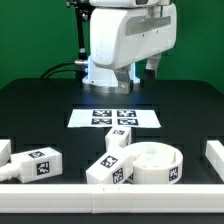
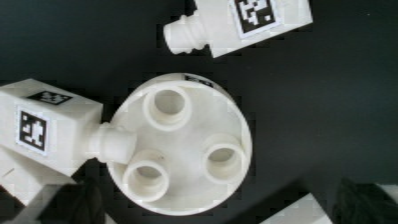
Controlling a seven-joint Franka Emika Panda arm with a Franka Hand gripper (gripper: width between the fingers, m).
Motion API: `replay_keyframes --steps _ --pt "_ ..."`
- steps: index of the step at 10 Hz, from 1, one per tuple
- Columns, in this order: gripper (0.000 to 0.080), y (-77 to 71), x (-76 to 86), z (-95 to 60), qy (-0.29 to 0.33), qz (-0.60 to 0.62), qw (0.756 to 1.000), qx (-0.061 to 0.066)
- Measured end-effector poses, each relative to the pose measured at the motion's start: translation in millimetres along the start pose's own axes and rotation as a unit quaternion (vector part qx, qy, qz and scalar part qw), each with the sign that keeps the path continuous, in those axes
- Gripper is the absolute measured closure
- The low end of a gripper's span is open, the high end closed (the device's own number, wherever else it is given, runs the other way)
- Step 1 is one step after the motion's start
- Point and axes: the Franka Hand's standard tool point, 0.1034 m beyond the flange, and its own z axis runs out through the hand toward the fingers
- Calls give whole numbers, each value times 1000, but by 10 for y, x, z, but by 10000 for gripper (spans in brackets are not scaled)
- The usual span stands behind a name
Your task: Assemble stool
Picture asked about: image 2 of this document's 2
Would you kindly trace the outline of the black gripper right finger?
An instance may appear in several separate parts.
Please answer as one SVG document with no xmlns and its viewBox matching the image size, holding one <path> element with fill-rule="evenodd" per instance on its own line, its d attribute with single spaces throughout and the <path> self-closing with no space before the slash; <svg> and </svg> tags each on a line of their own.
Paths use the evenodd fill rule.
<svg viewBox="0 0 398 224">
<path fill-rule="evenodd" d="M 332 221 L 334 224 L 398 224 L 398 201 L 375 183 L 341 180 Z"/>
</svg>

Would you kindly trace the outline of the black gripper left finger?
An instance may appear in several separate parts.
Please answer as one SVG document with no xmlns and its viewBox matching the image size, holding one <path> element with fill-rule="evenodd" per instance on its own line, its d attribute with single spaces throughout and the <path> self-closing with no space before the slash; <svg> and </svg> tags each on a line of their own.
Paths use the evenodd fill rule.
<svg viewBox="0 0 398 224">
<path fill-rule="evenodd" d="M 48 185 L 9 224 L 105 224 L 101 193 L 94 183 Z"/>
</svg>

